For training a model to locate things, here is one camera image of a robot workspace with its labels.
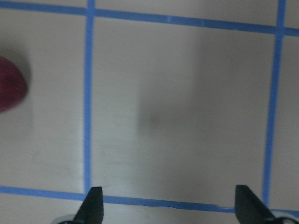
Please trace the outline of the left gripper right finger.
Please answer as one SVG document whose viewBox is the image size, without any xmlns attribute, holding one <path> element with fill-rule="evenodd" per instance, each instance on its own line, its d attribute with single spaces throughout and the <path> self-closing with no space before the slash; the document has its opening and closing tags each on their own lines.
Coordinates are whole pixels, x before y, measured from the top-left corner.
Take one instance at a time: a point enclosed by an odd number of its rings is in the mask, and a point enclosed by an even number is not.
<svg viewBox="0 0 299 224">
<path fill-rule="evenodd" d="M 266 224 L 276 219 L 247 185 L 235 187 L 235 216 L 240 224 Z"/>
</svg>

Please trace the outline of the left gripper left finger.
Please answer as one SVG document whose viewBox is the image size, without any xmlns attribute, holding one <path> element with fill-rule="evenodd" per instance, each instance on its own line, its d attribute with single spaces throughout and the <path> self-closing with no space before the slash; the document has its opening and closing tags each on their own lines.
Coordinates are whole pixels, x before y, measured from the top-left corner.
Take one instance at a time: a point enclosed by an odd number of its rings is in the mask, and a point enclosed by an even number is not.
<svg viewBox="0 0 299 224">
<path fill-rule="evenodd" d="M 101 224 L 104 218 L 102 187 L 92 187 L 73 221 L 76 224 Z"/>
</svg>

